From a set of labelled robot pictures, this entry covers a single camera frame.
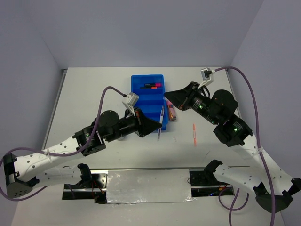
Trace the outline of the orange capped black highlighter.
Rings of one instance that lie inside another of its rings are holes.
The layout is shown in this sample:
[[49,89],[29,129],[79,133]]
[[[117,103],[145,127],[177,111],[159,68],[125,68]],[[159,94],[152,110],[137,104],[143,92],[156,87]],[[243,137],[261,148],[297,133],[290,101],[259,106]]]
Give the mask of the orange capped black highlighter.
[[143,87],[140,87],[140,89],[157,89],[156,86],[143,86]]

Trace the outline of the pink capped black highlighter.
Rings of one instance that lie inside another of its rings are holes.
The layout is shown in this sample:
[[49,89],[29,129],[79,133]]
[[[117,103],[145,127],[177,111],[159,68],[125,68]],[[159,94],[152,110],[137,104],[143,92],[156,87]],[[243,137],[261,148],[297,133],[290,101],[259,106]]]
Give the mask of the pink capped black highlighter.
[[157,83],[145,83],[144,87],[161,87],[161,83],[157,82]]

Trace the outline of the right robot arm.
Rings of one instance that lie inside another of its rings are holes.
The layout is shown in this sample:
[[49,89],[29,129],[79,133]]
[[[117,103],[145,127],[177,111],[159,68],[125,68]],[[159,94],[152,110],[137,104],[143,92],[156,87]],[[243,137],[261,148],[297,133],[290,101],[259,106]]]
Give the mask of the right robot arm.
[[164,96],[179,110],[192,109],[215,125],[218,140],[236,152],[251,168],[251,173],[229,168],[218,160],[212,160],[204,169],[205,181],[217,181],[255,194],[257,203],[266,211],[280,212],[293,201],[293,195],[301,190],[300,178],[293,178],[282,170],[268,153],[257,145],[250,127],[238,116],[233,95],[223,89],[212,97],[204,96],[206,86],[191,82],[183,89],[165,92]]

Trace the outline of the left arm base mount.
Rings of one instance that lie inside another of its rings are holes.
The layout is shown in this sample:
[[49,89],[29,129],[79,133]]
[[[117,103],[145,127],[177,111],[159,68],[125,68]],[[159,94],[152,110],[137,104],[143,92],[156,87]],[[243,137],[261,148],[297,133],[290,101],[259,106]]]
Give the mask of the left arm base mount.
[[97,204],[107,203],[107,170],[91,170],[92,180],[84,185],[68,185],[63,187],[62,200],[92,200]]

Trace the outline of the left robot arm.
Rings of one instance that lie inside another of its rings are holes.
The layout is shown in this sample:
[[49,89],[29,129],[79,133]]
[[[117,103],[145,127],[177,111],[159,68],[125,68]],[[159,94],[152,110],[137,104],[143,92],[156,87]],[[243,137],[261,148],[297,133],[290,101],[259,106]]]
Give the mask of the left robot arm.
[[26,156],[6,154],[2,163],[6,180],[6,196],[12,201],[23,201],[36,188],[57,184],[76,184],[82,188],[91,185],[92,175],[86,164],[67,166],[70,161],[82,159],[106,148],[105,143],[129,134],[139,137],[158,130],[162,124],[146,117],[142,110],[119,118],[115,111],[105,111],[98,119],[76,132],[65,141]]

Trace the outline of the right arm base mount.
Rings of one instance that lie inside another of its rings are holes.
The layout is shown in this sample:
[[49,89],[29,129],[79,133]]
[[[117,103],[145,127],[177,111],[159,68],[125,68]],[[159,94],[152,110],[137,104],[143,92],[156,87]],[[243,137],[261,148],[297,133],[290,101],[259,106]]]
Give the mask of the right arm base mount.
[[203,170],[189,171],[187,182],[191,186],[192,197],[214,197],[214,196],[232,196],[234,195],[233,186],[219,182],[215,177],[210,176]]

